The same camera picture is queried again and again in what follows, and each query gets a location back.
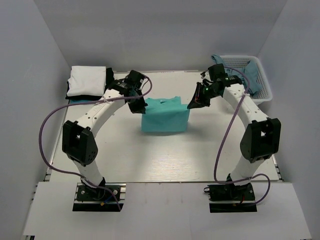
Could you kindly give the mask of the teal green t shirt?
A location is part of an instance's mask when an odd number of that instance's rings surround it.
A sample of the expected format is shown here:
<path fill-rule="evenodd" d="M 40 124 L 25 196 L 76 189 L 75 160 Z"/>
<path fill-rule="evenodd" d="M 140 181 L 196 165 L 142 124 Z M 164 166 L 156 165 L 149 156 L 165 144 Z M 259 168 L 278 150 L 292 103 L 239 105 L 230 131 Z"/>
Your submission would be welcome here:
<path fill-rule="evenodd" d="M 180 133 L 188 127 L 190 110 L 181 98 L 147 98 L 147 107 L 141 117 L 144 133 Z"/>

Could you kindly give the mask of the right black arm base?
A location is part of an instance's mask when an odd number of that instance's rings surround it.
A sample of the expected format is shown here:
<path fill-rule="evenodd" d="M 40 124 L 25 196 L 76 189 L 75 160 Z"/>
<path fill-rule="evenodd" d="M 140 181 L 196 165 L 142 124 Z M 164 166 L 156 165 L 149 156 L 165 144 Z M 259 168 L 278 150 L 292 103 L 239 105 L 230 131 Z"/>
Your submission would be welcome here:
<path fill-rule="evenodd" d="M 256 198 L 251 183 L 211 184 L 203 189 L 209 196 L 210 213 L 255 213 Z"/>

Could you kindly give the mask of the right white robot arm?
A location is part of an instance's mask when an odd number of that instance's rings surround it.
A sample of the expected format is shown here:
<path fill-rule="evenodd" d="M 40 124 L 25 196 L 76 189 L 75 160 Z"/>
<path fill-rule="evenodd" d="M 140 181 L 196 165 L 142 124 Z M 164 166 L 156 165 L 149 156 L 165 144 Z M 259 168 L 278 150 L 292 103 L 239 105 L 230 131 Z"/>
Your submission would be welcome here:
<path fill-rule="evenodd" d="M 259 166 L 278 152 L 282 125 L 278 118 L 270 118 L 254 103 L 248 93 L 249 85 L 225 70 L 226 66 L 220 63 L 204 71 L 187 108 L 209 107 L 212 99 L 221 97 L 234 109 L 234 117 L 239 117 L 243 123 L 245 132 L 239 144 L 241 157 L 228 181 L 215 179 L 216 183 L 227 185 L 226 195 L 236 200 L 243 195 L 243 186 L 257 177 L 255 172 Z"/>

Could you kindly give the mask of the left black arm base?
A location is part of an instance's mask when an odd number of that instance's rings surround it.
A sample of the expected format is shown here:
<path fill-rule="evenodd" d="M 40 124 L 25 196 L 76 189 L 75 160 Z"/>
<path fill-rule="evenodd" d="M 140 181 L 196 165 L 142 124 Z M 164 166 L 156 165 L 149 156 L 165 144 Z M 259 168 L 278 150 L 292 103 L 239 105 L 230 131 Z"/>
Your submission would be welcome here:
<path fill-rule="evenodd" d="M 117 202 L 112 194 L 104 189 L 97 192 L 92 191 L 83 183 L 78 183 L 73 201 L 73 212 L 120 212 L 125 203 L 126 184 L 111 183 L 106 184 L 106 188 L 110 189 L 115 195 Z"/>

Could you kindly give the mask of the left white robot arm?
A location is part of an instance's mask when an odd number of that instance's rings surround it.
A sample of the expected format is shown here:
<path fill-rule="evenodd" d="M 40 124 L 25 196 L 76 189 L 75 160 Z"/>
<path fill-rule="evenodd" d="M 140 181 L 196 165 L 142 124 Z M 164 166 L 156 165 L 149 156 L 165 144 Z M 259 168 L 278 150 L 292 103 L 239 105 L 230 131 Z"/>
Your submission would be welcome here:
<path fill-rule="evenodd" d="M 63 124 L 62 151 L 74 162 L 81 181 L 96 200 L 105 196 L 106 182 L 96 164 L 98 146 L 95 138 L 107 120 L 124 105 L 128 105 L 133 114 L 146 113 L 148 104 L 144 100 L 142 85 L 147 79 L 146 75 L 131 70 L 126 77 L 113 80 L 100 100 L 83 116 Z"/>

